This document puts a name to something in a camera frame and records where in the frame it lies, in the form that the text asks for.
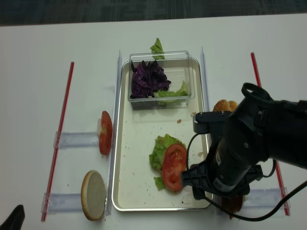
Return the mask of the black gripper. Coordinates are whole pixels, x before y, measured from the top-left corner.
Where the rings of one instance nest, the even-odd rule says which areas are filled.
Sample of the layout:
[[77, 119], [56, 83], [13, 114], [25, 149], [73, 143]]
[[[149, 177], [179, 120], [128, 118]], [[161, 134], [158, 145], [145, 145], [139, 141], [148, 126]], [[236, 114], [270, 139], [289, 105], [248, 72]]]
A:
[[247, 143], [228, 144], [221, 138], [211, 145], [204, 161], [182, 172], [181, 183], [220, 197], [247, 195], [249, 184], [263, 178], [259, 161]]

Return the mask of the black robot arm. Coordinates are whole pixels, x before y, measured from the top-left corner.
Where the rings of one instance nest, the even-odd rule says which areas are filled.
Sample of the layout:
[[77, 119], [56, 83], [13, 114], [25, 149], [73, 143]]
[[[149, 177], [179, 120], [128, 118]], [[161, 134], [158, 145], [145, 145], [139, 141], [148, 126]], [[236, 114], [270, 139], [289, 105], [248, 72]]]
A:
[[210, 134], [206, 159], [181, 174], [182, 186], [220, 197], [247, 195], [263, 178], [260, 162], [307, 166], [307, 103], [275, 101], [262, 88], [244, 83], [244, 99], [233, 112], [193, 117], [196, 135]]

